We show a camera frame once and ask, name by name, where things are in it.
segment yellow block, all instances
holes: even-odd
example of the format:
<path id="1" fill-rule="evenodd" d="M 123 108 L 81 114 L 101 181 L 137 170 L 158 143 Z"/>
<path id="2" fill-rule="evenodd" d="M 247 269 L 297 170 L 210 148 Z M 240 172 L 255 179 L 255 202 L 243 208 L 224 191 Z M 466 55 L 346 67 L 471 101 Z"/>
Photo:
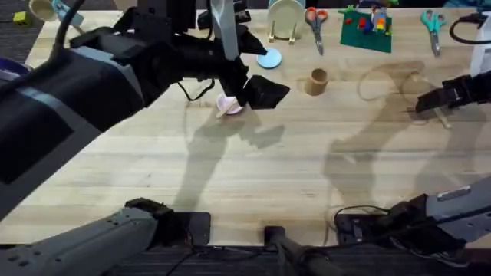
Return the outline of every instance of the yellow block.
<path id="1" fill-rule="evenodd" d="M 22 27 L 30 27 L 31 19 L 28 17 L 28 13 L 25 11 L 20 11 L 14 13 L 14 19 L 12 20 L 15 24 Z"/>

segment scissors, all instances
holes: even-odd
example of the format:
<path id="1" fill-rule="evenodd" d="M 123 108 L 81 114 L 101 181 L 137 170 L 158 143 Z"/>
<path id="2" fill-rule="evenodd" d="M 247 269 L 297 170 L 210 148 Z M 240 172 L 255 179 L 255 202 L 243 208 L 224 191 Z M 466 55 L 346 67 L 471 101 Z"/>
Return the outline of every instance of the scissors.
<path id="1" fill-rule="evenodd" d="M 324 46 L 322 45 L 321 26 L 328 19 L 326 11 L 318 11 L 314 7 L 307 8 L 305 12 L 305 22 L 307 22 L 314 32 L 315 44 L 319 50 L 319 54 L 324 54 Z"/>
<path id="2" fill-rule="evenodd" d="M 421 15 L 421 21 L 428 28 L 430 33 L 431 40 L 431 49 L 435 54 L 435 57 L 440 56 L 440 44 L 438 43 L 438 31 L 440 31 L 440 27 L 447 23 L 447 19 L 444 15 L 438 14 L 433 10 L 423 11 Z"/>

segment wooden table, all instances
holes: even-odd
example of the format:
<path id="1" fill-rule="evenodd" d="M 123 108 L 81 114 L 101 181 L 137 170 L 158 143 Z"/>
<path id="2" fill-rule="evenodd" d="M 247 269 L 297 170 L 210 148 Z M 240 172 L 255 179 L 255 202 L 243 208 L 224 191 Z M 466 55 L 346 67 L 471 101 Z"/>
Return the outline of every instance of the wooden table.
<path id="1" fill-rule="evenodd" d="M 215 118 L 210 91 L 188 104 L 172 86 L 153 106 L 95 140 L 32 193 L 0 227 L 0 242 L 33 242 L 115 212 L 136 197 L 165 202 L 177 211 L 210 212 L 211 244 L 260 245 L 262 228 L 283 225 L 304 245 L 332 245 L 326 227 L 342 206 L 391 207 L 491 173 L 491 106 L 471 105 L 448 117 L 415 120 L 408 109 L 440 82 L 466 74 L 472 48 L 440 33 L 441 58 L 420 22 L 422 9 L 390 9 L 393 53 L 339 44 L 342 15 L 329 11 L 320 57 L 304 26 L 294 46 L 267 43 L 266 12 L 249 27 L 265 46 L 283 53 L 275 70 L 243 55 L 250 75 L 261 74 L 292 91 L 275 110 Z M 441 9 L 449 22 L 471 9 Z M 86 11 L 82 28 L 112 25 L 119 11 Z M 38 66 L 51 50 L 57 22 L 44 25 L 27 63 Z M 458 27 L 473 38 L 474 25 Z M 74 29 L 68 36 L 77 35 Z M 205 36 L 206 32 L 197 33 Z M 326 93 L 310 97 L 303 80 L 321 67 Z M 193 93 L 205 84 L 183 83 Z M 474 247 L 491 246 L 484 238 Z"/>

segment green lego baseplate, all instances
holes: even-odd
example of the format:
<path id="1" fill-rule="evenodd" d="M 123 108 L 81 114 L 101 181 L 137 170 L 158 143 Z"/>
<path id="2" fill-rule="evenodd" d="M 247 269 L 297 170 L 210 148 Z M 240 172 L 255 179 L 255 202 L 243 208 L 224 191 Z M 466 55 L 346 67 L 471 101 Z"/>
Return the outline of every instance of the green lego baseplate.
<path id="1" fill-rule="evenodd" d="M 365 20 L 369 22 L 371 20 L 371 15 L 358 11 L 348 11 L 344 14 L 343 28 L 341 29 L 341 44 L 391 53 L 392 34 L 385 35 L 383 32 L 364 34 L 363 28 L 358 29 L 360 18 L 365 18 Z M 346 19 L 351 19 L 352 22 L 350 24 L 345 24 Z M 387 17 L 387 24 L 390 25 L 390 32 L 392 32 L 392 18 Z"/>

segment plate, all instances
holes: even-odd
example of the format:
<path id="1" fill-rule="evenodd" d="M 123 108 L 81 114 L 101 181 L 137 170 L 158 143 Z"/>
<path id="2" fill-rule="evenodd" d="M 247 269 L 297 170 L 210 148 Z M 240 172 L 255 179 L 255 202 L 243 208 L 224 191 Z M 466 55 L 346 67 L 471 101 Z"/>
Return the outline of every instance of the plate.
<path id="1" fill-rule="evenodd" d="M 296 32 L 302 28 L 305 22 L 305 9 L 296 0 L 278 0 L 268 10 L 270 30 L 273 22 L 275 22 L 275 36 L 277 38 L 290 38 L 295 23 L 297 23 Z"/>

